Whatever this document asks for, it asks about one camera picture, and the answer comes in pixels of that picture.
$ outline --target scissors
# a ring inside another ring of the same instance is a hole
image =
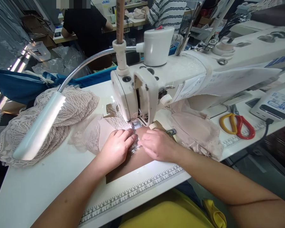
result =
[[[225,124],[224,124],[224,120],[229,117],[229,121],[231,123],[231,128],[232,131],[230,131],[229,129],[226,128]],[[251,124],[243,117],[239,115],[237,106],[235,104],[233,104],[231,106],[231,113],[222,116],[219,119],[219,124],[221,126],[221,128],[227,132],[228,134],[231,135],[237,135],[239,138],[241,139],[253,139],[254,136],[256,135],[256,132],[254,130],[254,128],[251,126]],[[249,130],[249,135],[248,136],[243,136],[241,133],[242,130],[242,126],[243,124],[248,128]]]

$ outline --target knob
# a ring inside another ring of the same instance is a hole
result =
[[[152,130],[152,129],[154,129],[154,128],[156,128],[157,127],[157,124],[156,123],[152,123],[152,124],[150,124],[150,126],[149,126],[149,128]]]
[[[172,101],[171,95],[170,95],[170,94],[167,94],[167,95],[165,95],[165,96],[163,96],[163,97],[161,98],[160,103],[161,103],[161,105],[162,105],[163,107],[165,107],[165,106],[167,106],[168,104],[170,104],[171,101]]]

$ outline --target black shirt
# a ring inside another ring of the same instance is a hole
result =
[[[107,19],[95,6],[91,9],[68,9],[64,14],[63,27],[68,33],[75,33],[78,43],[87,57],[106,50],[109,45],[102,34]]]

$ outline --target yellow shirt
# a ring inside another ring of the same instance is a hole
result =
[[[176,189],[171,189],[125,214],[120,228],[133,227],[214,228],[199,207]]]

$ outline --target striped shirt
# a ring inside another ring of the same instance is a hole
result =
[[[186,0],[155,0],[154,5],[147,14],[150,25],[173,26],[178,33],[187,5]]]

